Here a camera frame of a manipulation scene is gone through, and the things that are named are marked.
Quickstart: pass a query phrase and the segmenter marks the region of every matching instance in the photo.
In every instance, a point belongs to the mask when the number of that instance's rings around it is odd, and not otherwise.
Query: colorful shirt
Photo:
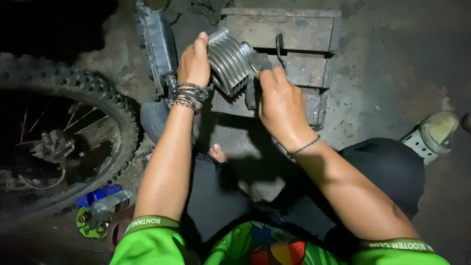
[[[365,241],[353,265],[449,265],[428,244],[413,239]],[[111,265],[199,264],[187,251],[177,221],[146,215],[136,218],[119,243]],[[289,232],[261,222],[238,225],[212,249],[204,265],[343,265],[332,253]]]

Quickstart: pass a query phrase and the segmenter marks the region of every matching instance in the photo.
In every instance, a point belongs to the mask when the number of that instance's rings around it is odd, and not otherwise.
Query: black string bracelet
[[[297,151],[294,151],[294,152],[292,152],[292,153],[288,152],[287,155],[293,156],[294,154],[303,151],[303,150],[306,149],[308,146],[311,146],[311,145],[315,144],[320,138],[321,138],[321,136],[320,136],[320,134],[318,134],[318,135],[317,135],[317,138],[316,138],[314,141],[312,141],[311,143],[309,143],[309,144],[307,144],[306,146],[302,147],[301,149],[298,149]]]

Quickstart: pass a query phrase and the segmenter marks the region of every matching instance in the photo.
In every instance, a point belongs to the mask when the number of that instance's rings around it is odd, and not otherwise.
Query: hand
[[[195,42],[181,55],[178,67],[178,81],[207,87],[210,77],[210,66],[206,55],[208,35],[201,32]]]
[[[317,134],[306,119],[306,102],[299,87],[289,83],[281,66],[256,75],[262,86],[259,117],[270,134],[288,152],[312,142]]]

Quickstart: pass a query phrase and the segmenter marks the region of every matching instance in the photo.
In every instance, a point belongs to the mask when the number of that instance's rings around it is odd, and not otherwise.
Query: bare foot
[[[226,154],[222,151],[221,146],[219,146],[218,144],[215,144],[211,149],[209,149],[208,153],[219,163],[224,163],[227,161]]]

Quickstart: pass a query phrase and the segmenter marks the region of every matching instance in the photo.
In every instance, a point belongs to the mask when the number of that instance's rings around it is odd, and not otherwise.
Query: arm
[[[259,116],[267,130],[289,152],[308,145],[317,134],[306,120],[300,89],[288,82],[281,67],[258,73],[263,89]],[[293,158],[306,171],[343,224],[366,240],[419,238],[405,214],[354,166],[322,140]]]
[[[183,52],[179,82],[206,87],[210,66],[206,56],[208,36],[201,33]],[[179,221],[188,195],[191,168],[192,109],[172,106],[163,134],[152,153],[139,188],[134,218],[161,215]]]

